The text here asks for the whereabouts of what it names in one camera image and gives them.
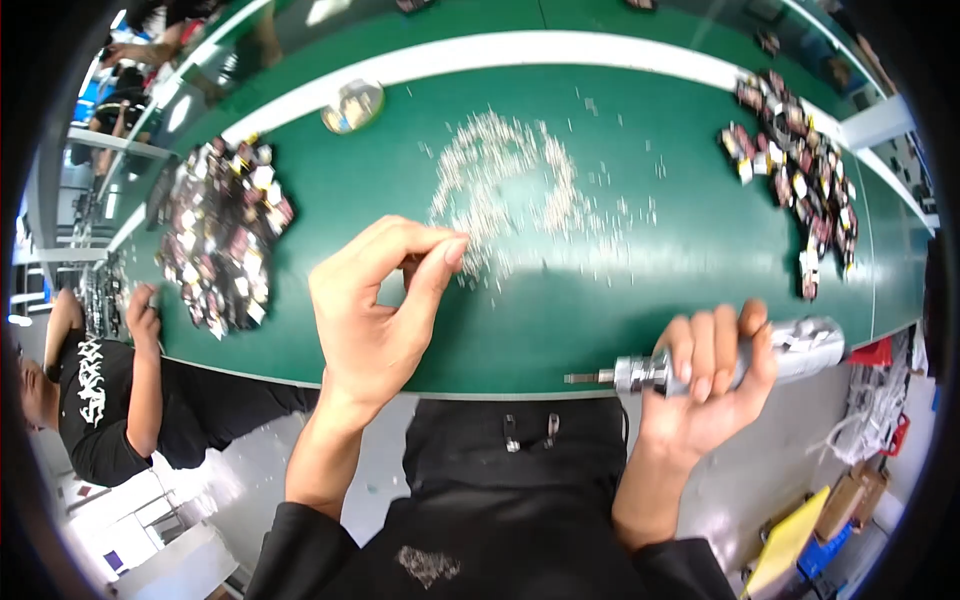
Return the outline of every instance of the black t-shirt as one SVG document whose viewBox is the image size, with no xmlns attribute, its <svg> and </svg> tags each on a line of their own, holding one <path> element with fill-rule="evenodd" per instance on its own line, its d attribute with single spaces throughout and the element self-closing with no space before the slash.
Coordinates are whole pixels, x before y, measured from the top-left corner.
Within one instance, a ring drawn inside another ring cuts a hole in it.
<svg viewBox="0 0 960 600">
<path fill-rule="evenodd" d="M 328 516 L 280 504 L 244 597 L 734 598 L 706 540 L 630 556 L 609 515 L 569 494 L 468 488 L 395 500 L 362 549 Z"/>
<path fill-rule="evenodd" d="M 133 126 L 136 125 L 136 122 L 140 120 L 140 116 L 143 114 L 143 110 L 148 102 L 147 95 L 143 91 L 143 88 L 127 87 L 117 89 L 107 96 L 107 98 L 97 106 L 96 112 L 93 113 L 93 116 L 100 121 L 100 133 L 106 133 L 107 135 L 113 133 L 113 128 L 116 127 L 117 123 L 117 116 L 120 114 L 120 103 L 124 100 L 128 101 L 130 105 L 124 111 L 123 134 L 127 135 L 130 133 Z"/>
<path fill-rule="evenodd" d="M 111 340 L 86 340 L 72 329 L 60 351 L 60 437 L 83 480 L 117 486 L 153 465 L 127 439 L 133 383 L 133 348 Z M 175 366 L 161 361 L 163 422 L 157 451 L 173 468 L 198 467 L 207 436 L 181 399 Z"/>
</svg>

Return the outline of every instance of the silver screwdriver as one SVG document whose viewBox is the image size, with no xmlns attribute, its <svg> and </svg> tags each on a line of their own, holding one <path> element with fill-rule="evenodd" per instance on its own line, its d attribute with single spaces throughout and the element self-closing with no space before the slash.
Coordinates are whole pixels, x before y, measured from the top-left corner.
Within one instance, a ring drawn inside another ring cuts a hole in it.
<svg viewBox="0 0 960 600">
<path fill-rule="evenodd" d="M 840 364 L 847 357 L 843 330 L 829 317 L 804 317 L 773 323 L 771 345 L 777 359 L 777 383 L 789 383 Z M 737 347 L 736 369 L 730 386 L 735 390 L 743 381 L 753 357 L 750 340 Z M 612 369 L 592 373 L 571 373 L 566 383 L 611 383 L 620 394 L 652 389 L 664 396 L 685 396 L 688 384 L 674 374 L 669 348 L 652 356 L 621 356 Z"/>
</svg>

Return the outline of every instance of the metal clasp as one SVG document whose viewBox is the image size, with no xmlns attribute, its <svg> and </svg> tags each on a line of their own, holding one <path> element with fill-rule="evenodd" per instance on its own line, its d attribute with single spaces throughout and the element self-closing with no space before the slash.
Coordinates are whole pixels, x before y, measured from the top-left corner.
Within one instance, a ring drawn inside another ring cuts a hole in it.
<svg viewBox="0 0 960 600">
<path fill-rule="evenodd" d="M 507 443 L 508 452 L 519 452 L 520 442 L 516 440 L 516 419 L 513 415 L 503 418 L 503 439 Z"/>
<path fill-rule="evenodd" d="M 550 417 L 546 421 L 546 440 L 543 442 L 543 447 L 549 450 L 553 447 L 553 444 L 557 441 L 557 432 L 560 431 L 560 415 L 557 413 L 550 413 Z"/>
</svg>

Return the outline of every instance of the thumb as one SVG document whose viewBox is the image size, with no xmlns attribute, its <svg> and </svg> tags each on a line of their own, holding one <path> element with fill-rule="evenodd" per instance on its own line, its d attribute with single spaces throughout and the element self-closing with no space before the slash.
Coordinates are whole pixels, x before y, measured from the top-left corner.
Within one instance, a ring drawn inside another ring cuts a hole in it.
<svg viewBox="0 0 960 600">
<path fill-rule="evenodd" d="M 777 382 L 777 360 L 770 346 L 773 328 L 768 323 L 753 340 L 753 361 L 736 389 L 735 405 L 738 420 L 744 425 L 753 422 L 763 410 L 763 404 Z"/>
<path fill-rule="evenodd" d="M 467 242 L 465 236 L 451 237 L 435 246 L 420 262 L 410 279 L 407 298 L 396 312 L 399 319 L 413 328 L 433 329 L 440 298 L 450 276 L 460 267 Z"/>
</svg>

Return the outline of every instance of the right hand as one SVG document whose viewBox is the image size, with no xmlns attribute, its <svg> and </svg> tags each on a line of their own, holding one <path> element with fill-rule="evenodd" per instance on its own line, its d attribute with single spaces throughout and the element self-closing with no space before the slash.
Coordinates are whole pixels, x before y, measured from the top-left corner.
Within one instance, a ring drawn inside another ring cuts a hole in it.
<svg viewBox="0 0 960 600">
<path fill-rule="evenodd" d="M 646 390 L 637 444 L 684 468 L 752 423 L 777 380 L 767 307 L 749 299 L 740 317 L 728 305 L 677 317 L 657 348 L 670 347 L 674 372 L 690 386 L 688 396 L 664 398 Z M 753 339 L 753 359 L 740 386 L 731 391 L 740 337 Z"/>
<path fill-rule="evenodd" d="M 159 350 L 160 317 L 147 302 L 156 292 L 156 286 L 141 283 L 130 294 L 127 307 L 127 329 L 137 351 Z"/>
<path fill-rule="evenodd" d="M 437 306 L 461 269 L 468 238 L 402 217 L 383 217 L 310 274 L 326 368 L 321 402 L 364 426 L 413 375 L 433 336 Z M 422 255 L 411 266 L 408 256 Z M 405 268 L 400 307 L 376 303 L 380 283 Z"/>
</svg>

